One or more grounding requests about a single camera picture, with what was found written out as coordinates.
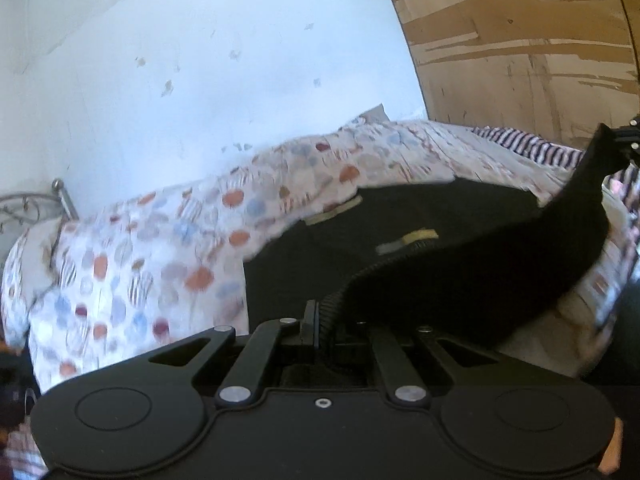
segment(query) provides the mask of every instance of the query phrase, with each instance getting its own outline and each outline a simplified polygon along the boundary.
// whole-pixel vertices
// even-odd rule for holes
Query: plywood wall
[[[430,118],[584,147],[640,110],[620,0],[393,0]]]

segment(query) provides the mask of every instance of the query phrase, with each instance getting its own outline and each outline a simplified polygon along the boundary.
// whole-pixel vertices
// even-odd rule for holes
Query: striped fabric
[[[528,134],[514,128],[473,128],[473,133],[483,139],[495,142],[500,146],[524,156],[544,166],[561,167],[568,170],[575,168],[582,159],[582,150],[549,142],[534,134]],[[630,278],[636,274],[634,269],[638,266],[638,247],[640,243],[640,172],[638,167],[630,164],[625,171],[608,176],[604,180],[604,186],[615,193],[628,209],[632,229],[630,236],[630,252],[633,254],[632,262],[628,267]]]

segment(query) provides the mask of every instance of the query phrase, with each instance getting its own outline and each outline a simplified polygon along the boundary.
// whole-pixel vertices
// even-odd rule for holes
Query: clothing label
[[[325,213],[318,213],[317,215],[313,215],[313,216],[309,216],[308,218],[305,218],[305,223],[307,225],[319,224],[320,222],[324,222],[325,220],[330,220],[331,218],[334,218],[338,216],[340,213],[344,213],[349,209],[353,209],[354,207],[356,207],[361,203],[362,203],[362,197],[360,195],[357,195],[351,200],[349,200],[348,202],[345,202],[344,204],[340,204],[339,206],[336,206],[335,208],[331,209],[331,211],[327,211]]]
[[[399,251],[404,246],[417,242],[418,240],[434,240],[438,238],[438,233],[434,229],[418,229],[405,234],[399,240],[389,242],[388,244],[380,244],[376,247],[378,254],[389,254],[395,251]]]

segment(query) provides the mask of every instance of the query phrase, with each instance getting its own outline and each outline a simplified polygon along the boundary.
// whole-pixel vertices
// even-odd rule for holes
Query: polka dot bed sheet
[[[246,333],[242,261],[297,220],[349,200],[358,187],[463,177],[527,189],[544,204],[569,176],[469,128],[429,121],[361,121],[291,140],[226,174],[52,226],[52,281],[26,294],[24,235],[2,284],[7,343],[23,346],[30,328],[34,374],[46,392],[216,325]],[[607,200],[612,229],[600,261],[555,311],[502,350],[575,375],[606,348],[626,240],[626,210],[619,199]]]

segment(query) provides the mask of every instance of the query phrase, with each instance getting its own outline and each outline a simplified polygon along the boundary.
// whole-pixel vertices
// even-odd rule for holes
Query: silver bolt
[[[226,402],[244,402],[251,397],[251,390],[244,386],[227,386],[220,390],[220,399]]]
[[[400,386],[394,395],[405,402],[417,402],[427,396],[427,392],[420,386]]]
[[[317,406],[318,408],[322,408],[323,410],[324,410],[325,408],[330,407],[332,404],[333,404],[333,403],[331,402],[331,400],[330,400],[330,399],[317,399],[317,400],[316,400],[316,406]]]

